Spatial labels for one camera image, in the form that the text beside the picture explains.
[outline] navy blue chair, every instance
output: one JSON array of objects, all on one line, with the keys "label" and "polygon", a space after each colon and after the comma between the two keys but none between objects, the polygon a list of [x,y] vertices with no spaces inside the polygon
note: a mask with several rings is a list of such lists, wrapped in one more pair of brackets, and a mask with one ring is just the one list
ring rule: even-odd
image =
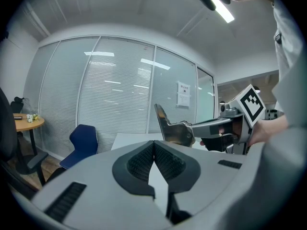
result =
[{"label": "navy blue chair", "polygon": [[78,125],[69,139],[75,147],[75,151],[59,163],[63,168],[69,169],[79,161],[97,153],[98,141],[95,127]]}]

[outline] glass wall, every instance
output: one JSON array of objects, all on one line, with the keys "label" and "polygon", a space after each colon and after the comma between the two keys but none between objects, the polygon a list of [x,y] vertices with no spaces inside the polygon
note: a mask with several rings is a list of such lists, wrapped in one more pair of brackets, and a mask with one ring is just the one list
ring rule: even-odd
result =
[{"label": "glass wall", "polygon": [[82,38],[60,42],[43,81],[39,114],[43,148],[68,156],[74,147],[69,136],[76,128],[76,104],[81,77],[98,38]]},{"label": "glass wall", "polygon": [[[37,50],[24,86],[24,107],[23,113],[38,113],[38,100],[42,87],[42,81],[46,72],[47,65],[53,52],[59,43],[50,44]],[[42,147],[41,127],[33,130],[36,145]],[[29,132],[24,132],[24,137],[30,139]]]},{"label": "glass wall", "polygon": [[196,122],[203,122],[214,118],[214,84],[213,77],[197,68],[198,99]]},{"label": "glass wall", "polygon": [[78,124],[96,127],[98,152],[112,148],[117,133],[146,133],[154,47],[100,39],[87,66]]},{"label": "glass wall", "polygon": [[[189,89],[184,105],[180,86]],[[172,123],[213,118],[213,94],[212,77],[176,54],[133,40],[84,37],[39,48],[24,111],[45,119],[37,146],[65,158],[74,150],[69,136],[78,124],[96,128],[98,152],[104,152],[117,133],[160,133],[154,104]]]},{"label": "glass wall", "polygon": [[[149,133],[160,133],[161,129],[154,105],[160,104],[171,123],[186,120],[195,123],[196,117],[196,67],[195,64],[158,48],[153,75]],[[190,88],[189,105],[178,105],[178,85]]]}]

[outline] person's arm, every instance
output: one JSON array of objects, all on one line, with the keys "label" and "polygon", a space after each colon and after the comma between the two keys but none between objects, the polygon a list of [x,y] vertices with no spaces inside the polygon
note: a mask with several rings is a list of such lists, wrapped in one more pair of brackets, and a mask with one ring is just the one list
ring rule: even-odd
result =
[{"label": "person's arm", "polygon": [[254,126],[253,134],[248,142],[248,146],[254,145],[258,142],[266,142],[272,136],[287,128],[288,121],[285,115],[274,120],[260,120]]}]

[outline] wooden floor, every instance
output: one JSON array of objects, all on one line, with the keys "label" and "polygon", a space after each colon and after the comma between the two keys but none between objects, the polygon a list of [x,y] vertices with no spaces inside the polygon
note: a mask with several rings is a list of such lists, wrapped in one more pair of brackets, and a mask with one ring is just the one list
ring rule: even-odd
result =
[{"label": "wooden floor", "polygon": [[[22,136],[18,136],[20,145],[21,145],[21,151],[22,154],[25,155],[33,155],[33,150],[32,150],[32,146],[31,143],[26,141]],[[17,162],[17,157],[13,157],[11,160],[8,161],[8,164],[10,165],[10,167],[12,169],[15,169],[15,164]],[[43,170],[43,174],[45,177],[45,180],[47,180],[50,175],[57,169],[60,167],[59,165],[60,160],[52,157],[52,156],[48,156],[43,162],[42,162],[42,170]],[[29,174],[29,175],[20,175],[21,177],[23,177],[28,183],[30,183],[31,185],[33,185],[34,187],[36,187],[37,189],[41,189],[42,185],[39,182],[37,173],[33,173],[33,174]]]}]

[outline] white paper sign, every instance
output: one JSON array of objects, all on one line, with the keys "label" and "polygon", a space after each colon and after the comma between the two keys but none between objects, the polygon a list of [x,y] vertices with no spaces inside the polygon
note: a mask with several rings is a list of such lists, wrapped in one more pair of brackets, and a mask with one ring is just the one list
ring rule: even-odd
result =
[{"label": "white paper sign", "polygon": [[190,96],[190,86],[178,81],[178,94]]},{"label": "white paper sign", "polygon": [[177,105],[190,107],[190,85],[178,81]]},{"label": "white paper sign", "polygon": [[190,97],[185,94],[178,94],[178,105],[190,106]]}]

